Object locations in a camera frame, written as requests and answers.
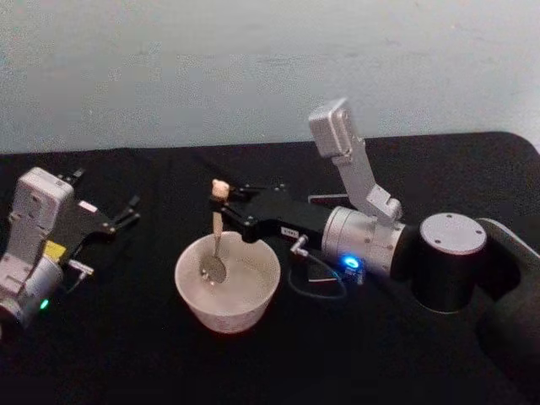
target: white bowl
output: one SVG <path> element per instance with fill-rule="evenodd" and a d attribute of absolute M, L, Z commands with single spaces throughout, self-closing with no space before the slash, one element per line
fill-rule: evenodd
<path fill-rule="evenodd" d="M 242 332 L 255 325 L 279 283 L 281 267 L 272 248 L 262 240 L 248 244 L 236 232 L 224 232 L 219 246 L 227 276 L 222 283 L 203 280 L 199 266 L 213 255 L 214 238 L 207 235 L 189 245 L 175 269 L 180 296 L 198 320 L 221 333 Z"/>

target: blue led light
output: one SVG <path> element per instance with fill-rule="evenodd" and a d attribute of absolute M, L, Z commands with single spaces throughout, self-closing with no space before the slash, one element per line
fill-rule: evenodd
<path fill-rule="evenodd" d="M 358 268 L 360 267 L 360 261 L 353 256 L 345 256 L 343 259 L 341 259 L 343 264 L 350 268 Z"/>

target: black cloth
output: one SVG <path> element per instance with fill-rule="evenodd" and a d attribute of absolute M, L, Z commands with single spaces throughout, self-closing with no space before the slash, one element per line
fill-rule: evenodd
<path fill-rule="evenodd" d="M 373 138 L 367 150 L 377 182 L 402 202 L 405 223 L 441 211 L 488 217 L 540 250 L 540 157 L 524 139 Z M 0 218 L 17 178 L 35 165 L 52 173 L 84 167 L 77 198 L 112 216 L 138 193 L 143 217 L 110 246 L 90 247 L 84 258 L 94 280 L 53 299 L 18 342 L 2 348 L 0 398 L 526 403 L 478 346 L 474 324 L 489 305 L 480 291 L 461 313 L 440 316 L 418 305 L 406 283 L 371 277 L 347 302 L 328 304 L 294 294 L 282 278 L 250 331 L 224 337 L 198 323 L 176 292 L 174 268 L 190 243 L 211 232 L 210 181 L 284 182 L 298 199 L 343 192 L 314 143 L 4 155 Z M 4 220 L 1 251 L 7 237 Z M 267 242 L 287 272 L 287 244 Z"/>

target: yellow label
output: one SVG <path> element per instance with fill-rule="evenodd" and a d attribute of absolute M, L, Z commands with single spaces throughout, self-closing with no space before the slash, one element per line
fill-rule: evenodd
<path fill-rule="evenodd" d="M 62 245 L 54 243 L 52 240 L 48 240 L 45 244 L 45 254 L 48 255 L 55 262 L 60 261 L 60 257 L 64 254 L 66 248 Z"/>

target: metal spoon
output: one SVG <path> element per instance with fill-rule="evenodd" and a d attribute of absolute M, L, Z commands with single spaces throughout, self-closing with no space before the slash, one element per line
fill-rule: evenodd
<path fill-rule="evenodd" d="M 221 236 L 215 238 L 213 256 L 203 257 L 199 268 L 202 278 L 208 280 L 211 284 L 222 283 L 227 276 L 225 265 L 218 257 L 220 241 Z"/>

